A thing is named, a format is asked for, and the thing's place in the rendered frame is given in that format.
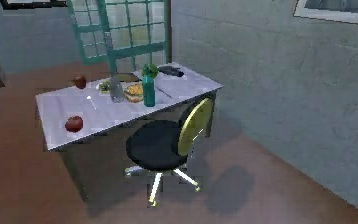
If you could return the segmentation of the white plate with greens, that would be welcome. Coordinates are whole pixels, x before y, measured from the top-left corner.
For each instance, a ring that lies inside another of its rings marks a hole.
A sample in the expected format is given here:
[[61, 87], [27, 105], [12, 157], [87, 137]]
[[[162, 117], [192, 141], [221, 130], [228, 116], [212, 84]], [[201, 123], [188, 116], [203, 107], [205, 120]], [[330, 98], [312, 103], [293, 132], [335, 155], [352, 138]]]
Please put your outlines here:
[[96, 86], [96, 89], [98, 91], [100, 91], [101, 93], [109, 93], [110, 92], [110, 81], [109, 80], [105, 80], [101, 83], [99, 83]]

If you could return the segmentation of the black and yellow office chair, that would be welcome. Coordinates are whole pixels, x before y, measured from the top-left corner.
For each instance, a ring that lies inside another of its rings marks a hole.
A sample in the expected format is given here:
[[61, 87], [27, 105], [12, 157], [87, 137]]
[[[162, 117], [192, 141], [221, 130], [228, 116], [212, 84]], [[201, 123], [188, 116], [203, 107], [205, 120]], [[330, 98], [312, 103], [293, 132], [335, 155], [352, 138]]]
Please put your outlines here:
[[165, 172], [174, 172], [191, 183], [195, 191], [201, 187], [197, 181], [181, 170], [190, 157], [195, 140], [208, 129], [212, 120], [214, 101], [205, 97], [187, 108], [177, 121], [154, 120], [139, 128], [126, 141], [126, 152], [134, 166], [125, 169], [131, 176], [139, 170], [155, 173], [148, 202], [157, 205], [156, 194]]

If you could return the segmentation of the silver spoon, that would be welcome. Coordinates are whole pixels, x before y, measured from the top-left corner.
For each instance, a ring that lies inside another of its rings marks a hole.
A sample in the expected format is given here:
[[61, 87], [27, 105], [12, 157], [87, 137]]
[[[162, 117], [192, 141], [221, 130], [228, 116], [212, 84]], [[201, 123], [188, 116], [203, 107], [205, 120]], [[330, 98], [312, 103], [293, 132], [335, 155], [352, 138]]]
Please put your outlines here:
[[95, 103], [94, 103], [92, 97], [91, 97], [91, 96], [87, 96], [86, 99], [91, 103], [91, 105], [92, 105], [92, 107], [94, 108], [94, 110], [97, 111], [98, 109], [97, 109], [97, 107], [96, 107], [96, 105], [95, 105]]

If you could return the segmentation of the teal bottle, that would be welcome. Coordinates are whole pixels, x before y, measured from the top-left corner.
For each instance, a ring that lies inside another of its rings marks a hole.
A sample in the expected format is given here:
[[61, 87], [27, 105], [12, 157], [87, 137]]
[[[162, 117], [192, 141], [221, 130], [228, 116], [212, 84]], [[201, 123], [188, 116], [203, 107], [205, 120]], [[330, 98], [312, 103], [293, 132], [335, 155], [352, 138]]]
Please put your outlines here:
[[154, 80], [150, 75], [145, 75], [142, 79], [144, 105], [146, 107], [155, 106]]

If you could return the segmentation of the green lettuce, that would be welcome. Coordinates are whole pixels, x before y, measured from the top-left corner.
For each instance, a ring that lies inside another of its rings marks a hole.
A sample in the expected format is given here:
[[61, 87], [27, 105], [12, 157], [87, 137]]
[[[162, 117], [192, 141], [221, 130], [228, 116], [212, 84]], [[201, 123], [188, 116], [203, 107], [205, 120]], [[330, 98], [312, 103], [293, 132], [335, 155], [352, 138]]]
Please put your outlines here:
[[159, 69], [155, 64], [145, 64], [142, 69], [142, 75], [149, 74], [153, 79], [157, 77]]

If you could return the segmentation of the black remote control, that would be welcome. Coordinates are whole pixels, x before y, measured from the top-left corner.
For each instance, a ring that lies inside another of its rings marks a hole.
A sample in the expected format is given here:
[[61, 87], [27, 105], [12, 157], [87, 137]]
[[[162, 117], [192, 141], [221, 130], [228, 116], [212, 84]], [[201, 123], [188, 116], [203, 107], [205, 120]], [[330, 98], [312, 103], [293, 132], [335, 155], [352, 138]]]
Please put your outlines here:
[[184, 73], [179, 69], [172, 66], [161, 66], [158, 68], [158, 71], [166, 75], [182, 77]]

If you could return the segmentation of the white table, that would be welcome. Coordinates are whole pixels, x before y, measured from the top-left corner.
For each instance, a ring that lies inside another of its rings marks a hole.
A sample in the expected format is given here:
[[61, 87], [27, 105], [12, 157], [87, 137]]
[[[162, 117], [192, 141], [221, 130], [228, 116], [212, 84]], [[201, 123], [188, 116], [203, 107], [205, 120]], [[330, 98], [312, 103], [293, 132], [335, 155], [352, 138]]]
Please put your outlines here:
[[[131, 103], [126, 100], [115, 103], [108, 94], [102, 94], [96, 89], [99, 84], [97, 81], [89, 82], [83, 90], [71, 86], [35, 96], [46, 150], [57, 151], [62, 157], [82, 200], [87, 200], [88, 195], [70, 158], [68, 152], [70, 146], [105, 134], [136, 119], [201, 99], [207, 95], [213, 97], [222, 87], [220, 83], [178, 63], [173, 63], [172, 66], [179, 68], [184, 75], [182, 77], [164, 73], [157, 75], [155, 86], [172, 96], [172, 99], [155, 88], [156, 105], [154, 107], [146, 107], [142, 103]], [[87, 96], [92, 97], [97, 111], [86, 99]], [[83, 128], [76, 133], [65, 129], [65, 122], [73, 116], [80, 116], [83, 119]]]

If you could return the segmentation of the black framed window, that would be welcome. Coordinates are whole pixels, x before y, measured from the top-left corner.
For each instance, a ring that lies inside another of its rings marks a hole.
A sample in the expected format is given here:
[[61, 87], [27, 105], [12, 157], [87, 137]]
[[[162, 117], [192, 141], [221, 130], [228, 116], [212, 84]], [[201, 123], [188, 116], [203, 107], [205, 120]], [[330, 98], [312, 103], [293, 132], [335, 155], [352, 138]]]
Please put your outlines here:
[[4, 10], [66, 7], [66, 0], [0, 0]]

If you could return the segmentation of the white framed picture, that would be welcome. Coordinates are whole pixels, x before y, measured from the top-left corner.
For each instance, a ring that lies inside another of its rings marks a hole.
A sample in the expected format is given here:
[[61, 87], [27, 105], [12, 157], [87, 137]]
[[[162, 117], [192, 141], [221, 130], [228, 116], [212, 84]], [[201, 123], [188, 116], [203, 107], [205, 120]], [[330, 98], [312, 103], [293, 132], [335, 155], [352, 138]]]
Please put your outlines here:
[[358, 25], [358, 0], [297, 0], [293, 15]]

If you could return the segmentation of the clear grey bottle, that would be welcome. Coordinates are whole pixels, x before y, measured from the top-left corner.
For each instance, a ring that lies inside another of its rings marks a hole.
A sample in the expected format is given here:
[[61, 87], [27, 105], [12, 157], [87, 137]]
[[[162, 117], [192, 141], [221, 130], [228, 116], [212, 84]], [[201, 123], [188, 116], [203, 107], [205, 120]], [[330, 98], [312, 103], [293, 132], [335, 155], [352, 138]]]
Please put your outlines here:
[[112, 101], [122, 102], [124, 99], [123, 88], [120, 80], [116, 76], [110, 78], [109, 88]]

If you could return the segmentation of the sandwich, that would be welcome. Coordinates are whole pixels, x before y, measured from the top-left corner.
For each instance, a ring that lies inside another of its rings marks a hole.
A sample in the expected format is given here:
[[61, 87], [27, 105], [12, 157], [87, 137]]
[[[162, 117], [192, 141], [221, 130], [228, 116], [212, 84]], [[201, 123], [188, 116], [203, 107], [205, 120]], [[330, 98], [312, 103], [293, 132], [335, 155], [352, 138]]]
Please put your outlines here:
[[143, 88], [141, 84], [132, 84], [125, 88], [126, 99], [132, 103], [138, 103], [143, 100]]

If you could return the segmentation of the dark pencil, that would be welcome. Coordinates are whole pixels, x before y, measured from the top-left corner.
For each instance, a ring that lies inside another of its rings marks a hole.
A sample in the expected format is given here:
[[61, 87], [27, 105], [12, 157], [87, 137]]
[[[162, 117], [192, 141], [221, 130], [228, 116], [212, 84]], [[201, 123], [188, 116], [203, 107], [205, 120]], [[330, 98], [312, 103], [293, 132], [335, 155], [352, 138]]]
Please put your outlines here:
[[172, 96], [170, 96], [168, 93], [164, 92], [160, 87], [155, 86], [155, 88], [160, 91], [161, 93], [163, 93], [164, 95], [166, 95], [168, 98], [172, 99]]

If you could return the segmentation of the dark yellow tray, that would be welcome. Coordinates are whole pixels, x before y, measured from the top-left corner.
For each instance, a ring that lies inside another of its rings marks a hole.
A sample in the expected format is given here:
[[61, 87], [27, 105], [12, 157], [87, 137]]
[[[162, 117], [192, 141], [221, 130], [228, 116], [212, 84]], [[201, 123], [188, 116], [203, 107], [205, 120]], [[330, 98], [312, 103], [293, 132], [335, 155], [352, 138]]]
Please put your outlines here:
[[115, 77], [119, 79], [120, 82], [131, 83], [131, 82], [139, 82], [140, 78], [138, 78], [133, 73], [116, 73]]

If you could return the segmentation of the green framed glass door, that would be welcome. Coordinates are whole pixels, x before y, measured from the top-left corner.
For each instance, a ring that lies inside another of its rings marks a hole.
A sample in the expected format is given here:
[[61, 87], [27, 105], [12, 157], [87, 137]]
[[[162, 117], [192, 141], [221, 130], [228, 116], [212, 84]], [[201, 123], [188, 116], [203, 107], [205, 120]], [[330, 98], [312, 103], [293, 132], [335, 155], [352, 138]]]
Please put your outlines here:
[[115, 72], [170, 61], [171, 0], [67, 0], [81, 62]]

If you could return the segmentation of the red tomato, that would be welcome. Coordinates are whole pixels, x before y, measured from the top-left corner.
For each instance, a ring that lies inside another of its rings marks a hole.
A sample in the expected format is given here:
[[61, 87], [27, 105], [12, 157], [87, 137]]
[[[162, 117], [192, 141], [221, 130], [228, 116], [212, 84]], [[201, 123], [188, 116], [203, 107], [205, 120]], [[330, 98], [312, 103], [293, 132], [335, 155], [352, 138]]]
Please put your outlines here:
[[65, 122], [65, 129], [68, 132], [76, 133], [83, 128], [83, 119], [80, 116], [69, 117]]

